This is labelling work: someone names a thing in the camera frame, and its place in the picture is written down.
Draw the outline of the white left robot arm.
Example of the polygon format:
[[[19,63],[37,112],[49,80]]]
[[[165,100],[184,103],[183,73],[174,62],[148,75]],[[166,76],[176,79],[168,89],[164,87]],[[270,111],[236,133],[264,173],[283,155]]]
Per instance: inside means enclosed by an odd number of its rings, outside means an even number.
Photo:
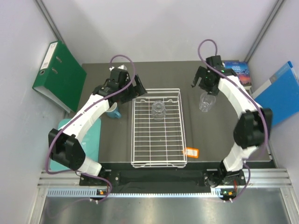
[[[106,174],[101,171],[102,165],[85,154],[81,142],[101,115],[111,112],[114,105],[132,101],[146,92],[137,74],[130,77],[126,69],[112,67],[110,77],[93,90],[79,112],[60,129],[49,132],[48,160],[67,167],[68,171],[89,175],[96,185],[103,184]]]

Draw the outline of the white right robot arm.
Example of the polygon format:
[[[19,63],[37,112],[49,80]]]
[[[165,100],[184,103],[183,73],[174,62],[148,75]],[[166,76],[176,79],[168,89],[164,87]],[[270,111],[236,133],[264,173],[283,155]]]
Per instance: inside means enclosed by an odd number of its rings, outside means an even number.
[[[244,162],[259,147],[266,145],[273,112],[270,108],[262,108],[246,92],[234,70],[224,67],[220,55],[206,58],[205,64],[206,67],[198,68],[191,86],[198,85],[211,96],[222,92],[238,116],[233,132],[234,144],[218,168],[219,181],[228,185],[240,173]]]

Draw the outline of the clear glass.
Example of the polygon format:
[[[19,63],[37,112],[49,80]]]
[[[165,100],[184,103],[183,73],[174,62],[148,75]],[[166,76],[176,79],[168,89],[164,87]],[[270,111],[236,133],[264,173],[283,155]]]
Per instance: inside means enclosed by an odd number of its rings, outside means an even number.
[[[202,93],[200,96],[199,109],[202,112],[208,112],[216,102],[216,97],[208,93]]]
[[[151,110],[152,118],[155,120],[163,120],[166,117],[166,108],[163,101],[155,101]]]

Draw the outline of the blue mug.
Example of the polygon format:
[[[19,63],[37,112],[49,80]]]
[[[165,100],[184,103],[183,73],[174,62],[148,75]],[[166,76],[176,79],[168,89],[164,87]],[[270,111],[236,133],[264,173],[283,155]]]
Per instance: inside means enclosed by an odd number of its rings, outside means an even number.
[[[107,111],[106,114],[108,117],[112,118],[112,119],[120,119],[121,118],[121,114],[119,112],[118,109],[118,105],[117,103],[114,103]]]

